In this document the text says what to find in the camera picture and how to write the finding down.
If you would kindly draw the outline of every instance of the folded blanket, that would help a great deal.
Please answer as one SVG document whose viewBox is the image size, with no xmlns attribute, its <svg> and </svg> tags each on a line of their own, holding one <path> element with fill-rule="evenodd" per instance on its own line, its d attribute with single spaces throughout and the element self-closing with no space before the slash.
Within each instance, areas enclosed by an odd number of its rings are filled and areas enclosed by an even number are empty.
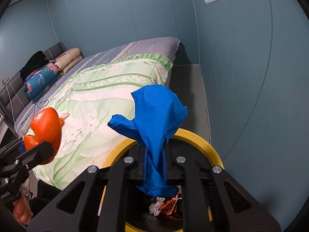
<svg viewBox="0 0 309 232">
<path fill-rule="evenodd" d="M 52 63 L 38 70 L 24 84 L 24 92 L 27 98 L 34 104 L 44 95 L 50 86 L 58 79 L 58 68 Z"/>
<path fill-rule="evenodd" d="M 59 70 L 62 70 L 79 55 L 80 55 L 80 50 L 78 48 L 72 48 L 62 53 L 59 57 L 56 58 L 55 66 Z"/>
<path fill-rule="evenodd" d="M 72 69 L 75 65 L 77 65 L 81 60 L 82 60 L 82 56 L 79 55 L 60 72 L 60 75 L 66 74 L 70 69 Z"/>
</svg>

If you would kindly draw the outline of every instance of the bed headboard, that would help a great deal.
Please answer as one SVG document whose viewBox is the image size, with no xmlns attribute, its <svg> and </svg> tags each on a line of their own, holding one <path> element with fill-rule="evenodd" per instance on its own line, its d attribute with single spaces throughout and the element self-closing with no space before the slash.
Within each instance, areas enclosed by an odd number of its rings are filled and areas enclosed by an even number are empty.
<svg viewBox="0 0 309 232">
<path fill-rule="evenodd" d="M 48 50 L 44 51 L 44 54 L 48 60 L 53 60 L 65 51 L 66 49 L 63 43 L 59 42 L 50 47 Z M 5 115 L 4 122 L 15 135 L 16 132 L 14 130 L 13 116 L 16 120 L 19 114 L 27 106 L 27 104 L 30 103 L 29 99 L 24 93 L 23 85 L 24 83 L 20 77 L 20 71 L 18 71 L 12 78 L 7 81 L 7 88 L 3 86 L 2 90 L 0 91 L 0 110 Z"/>
</svg>

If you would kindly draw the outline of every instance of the floor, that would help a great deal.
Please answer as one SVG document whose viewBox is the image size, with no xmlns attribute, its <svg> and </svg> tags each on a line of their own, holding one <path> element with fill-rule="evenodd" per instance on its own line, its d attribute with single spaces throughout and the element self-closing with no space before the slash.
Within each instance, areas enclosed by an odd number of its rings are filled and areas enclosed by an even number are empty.
<svg viewBox="0 0 309 232">
<path fill-rule="evenodd" d="M 188 110 L 188 117 L 181 128 L 194 132 L 210 142 L 206 96 L 200 66 L 175 65 L 169 88 Z"/>
<path fill-rule="evenodd" d="M 37 196 L 38 180 L 32 170 L 29 171 L 29 180 L 30 180 L 30 192 L 33 193 L 32 198 L 34 198 Z"/>
<path fill-rule="evenodd" d="M 12 133 L 10 129 L 7 128 L 5 134 L 3 135 L 0 141 L 0 148 L 6 146 L 8 143 L 12 142 L 13 140 L 17 139 L 16 136 Z"/>
</svg>

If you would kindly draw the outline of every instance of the blue wall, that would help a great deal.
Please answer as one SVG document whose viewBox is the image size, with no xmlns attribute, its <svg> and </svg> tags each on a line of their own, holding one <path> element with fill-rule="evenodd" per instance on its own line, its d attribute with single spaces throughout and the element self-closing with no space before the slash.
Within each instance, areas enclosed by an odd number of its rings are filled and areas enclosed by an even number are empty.
<svg viewBox="0 0 309 232">
<path fill-rule="evenodd" d="M 12 77 L 37 51 L 56 44 L 46 0 L 23 0 L 0 19 L 0 79 Z"/>
<path fill-rule="evenodd" d="M 296 0 L 194 0 L 211 142 L 285 229 L 309 193 L 309 21 Z"/>
<path fill-rule="evenodd" d="M 193 0 L 47 0 L 59 41 L 85 56 L 129 42 L 178 37 L 199 63 Z"/>
</svg>

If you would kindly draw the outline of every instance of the beige pillow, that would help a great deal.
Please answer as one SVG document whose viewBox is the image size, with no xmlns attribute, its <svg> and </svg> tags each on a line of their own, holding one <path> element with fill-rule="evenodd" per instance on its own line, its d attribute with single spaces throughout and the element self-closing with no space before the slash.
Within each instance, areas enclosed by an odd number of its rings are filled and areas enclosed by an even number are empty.
<svg viewBox="0 0 309 232">
<path fill-rule="evenodd" d="M 59 57 L 56 58 L 55 66 L 59 70 L 62 70 L 79 55 L 80 50 L 78 48 L 73 48 L 66 52 L 63 52 Z"/>
<path fill-rule="evenodd" d="M 66 74 L 70 69 L 72 69 L 75 65 L 77 65 L 77 63 L 79 63 L 81 60 L 82 60 L 82 56 L 79 55 L 60 72 L 60 75 Z"/>
</svg>

